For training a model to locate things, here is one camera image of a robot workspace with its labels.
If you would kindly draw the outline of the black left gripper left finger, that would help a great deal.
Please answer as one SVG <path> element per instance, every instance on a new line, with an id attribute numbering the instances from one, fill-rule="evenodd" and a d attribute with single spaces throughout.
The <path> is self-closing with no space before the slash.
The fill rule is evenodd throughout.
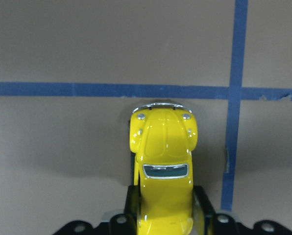
<path id="1" fill-rule="evenodd" d="M 124 206 L 124 215 L 127 218 L 128 235 L 137 235 L 137 219 L 140 215 L 140 193 L 138 186 L 129 186 Z"/>

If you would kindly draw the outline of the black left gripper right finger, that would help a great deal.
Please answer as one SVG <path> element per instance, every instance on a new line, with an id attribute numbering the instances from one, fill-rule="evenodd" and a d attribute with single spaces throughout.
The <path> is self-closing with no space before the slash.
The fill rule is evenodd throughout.
<path id="1" fill-rule="evenodd" d="M 193 187 L 193 222 L 198 235 L 211 234 L 211 222 L 215 210 L 202 186 Z"/>

